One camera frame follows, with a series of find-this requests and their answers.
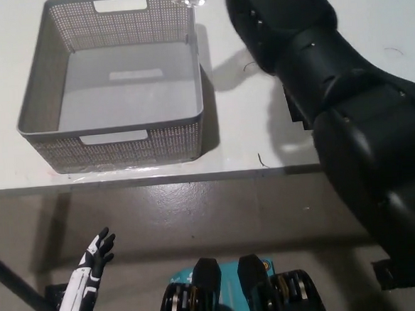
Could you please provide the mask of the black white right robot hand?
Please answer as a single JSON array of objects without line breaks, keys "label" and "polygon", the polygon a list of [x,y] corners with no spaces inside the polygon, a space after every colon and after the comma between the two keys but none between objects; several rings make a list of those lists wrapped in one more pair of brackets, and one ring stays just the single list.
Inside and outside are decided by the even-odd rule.
[{"label": "black white right robot hand", "polygon": [[327,0],[225,0],[225,5],[238,36],[269,75],[298,34],[316,26],[338,26]]}]

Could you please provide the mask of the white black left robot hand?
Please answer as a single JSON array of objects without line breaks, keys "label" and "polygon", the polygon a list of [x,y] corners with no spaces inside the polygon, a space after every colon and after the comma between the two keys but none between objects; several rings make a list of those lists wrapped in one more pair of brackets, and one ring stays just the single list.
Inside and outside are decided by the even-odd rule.
[{"label": "white black left robot hand", "polygon": [[114,258],[115,237],[105,227],[93,238],[70,276],[59,311],[94,311],[104,267]]}]

